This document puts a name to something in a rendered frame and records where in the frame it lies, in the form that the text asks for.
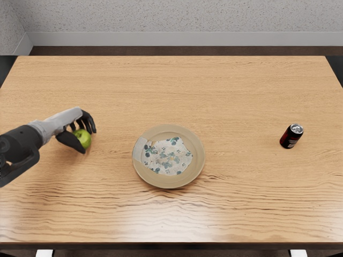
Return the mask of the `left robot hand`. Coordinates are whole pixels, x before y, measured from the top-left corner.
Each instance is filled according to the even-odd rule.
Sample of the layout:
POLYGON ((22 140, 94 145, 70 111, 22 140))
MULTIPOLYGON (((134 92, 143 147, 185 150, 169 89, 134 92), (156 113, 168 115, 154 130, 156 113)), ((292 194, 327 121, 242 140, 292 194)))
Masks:
POLYGON ((73 133, 67 131, 68 127, 75 131, 75 123, 80 129, 85 129, 89 134, 96 133, 93 117, 80 107, 64 110, 45 120, 34 120, 27 125, 38 132, 42 139, 41 146, 44 146, 52 137, 55 137, 58 142, 65 146, 85 154, 86 149, 81 145, 81 142, 73 133))

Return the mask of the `green apple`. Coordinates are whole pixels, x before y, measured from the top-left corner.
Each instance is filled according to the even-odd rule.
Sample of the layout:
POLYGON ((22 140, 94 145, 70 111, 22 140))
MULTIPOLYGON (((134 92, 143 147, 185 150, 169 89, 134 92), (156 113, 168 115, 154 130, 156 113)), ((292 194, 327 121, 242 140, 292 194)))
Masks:
POLYGON ((72 134, 79 140, 84 149, 88 149, 91 145, 91 135, 85 129, 79 129, 72 132, 72 134))

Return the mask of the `beige plate with floral print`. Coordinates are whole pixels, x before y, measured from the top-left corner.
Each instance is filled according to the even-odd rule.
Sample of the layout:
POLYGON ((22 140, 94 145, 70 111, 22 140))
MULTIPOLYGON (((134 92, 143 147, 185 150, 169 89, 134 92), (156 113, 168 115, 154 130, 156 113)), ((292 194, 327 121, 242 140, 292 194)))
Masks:
POLYGON ((191 183, 205 165, 205 148, 190 130, 159 125, 144 132, 132 150, 139 177, 158 188, 179 188, 191 183))

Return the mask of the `dark red drink can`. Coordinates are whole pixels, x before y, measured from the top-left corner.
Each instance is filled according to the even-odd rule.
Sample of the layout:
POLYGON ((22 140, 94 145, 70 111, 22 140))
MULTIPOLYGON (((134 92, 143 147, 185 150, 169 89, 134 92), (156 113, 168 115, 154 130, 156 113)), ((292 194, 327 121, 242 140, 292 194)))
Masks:
POLYGON ((293 148, 303 135, 303 131, 303 126, 300 124, 289 125, 279 140, 280 145, 286 149, 293 148))

